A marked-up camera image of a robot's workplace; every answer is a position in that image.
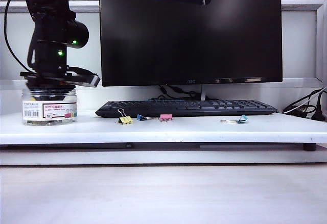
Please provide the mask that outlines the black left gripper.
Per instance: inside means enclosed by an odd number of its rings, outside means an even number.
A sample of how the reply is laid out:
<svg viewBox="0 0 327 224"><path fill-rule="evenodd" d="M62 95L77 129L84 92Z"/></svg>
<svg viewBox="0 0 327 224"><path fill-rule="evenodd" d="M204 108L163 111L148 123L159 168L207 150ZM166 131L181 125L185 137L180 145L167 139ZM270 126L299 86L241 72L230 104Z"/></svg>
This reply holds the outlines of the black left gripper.
<svg viewBox="0 0 327 224"><path fill-rule="evenodd" d="M64 73L37 73L31 71L22 71L20 76L27 82L31 101L75 101L76 90L74 84L65 81L68 66L58 66L59 71Z"/></svg>

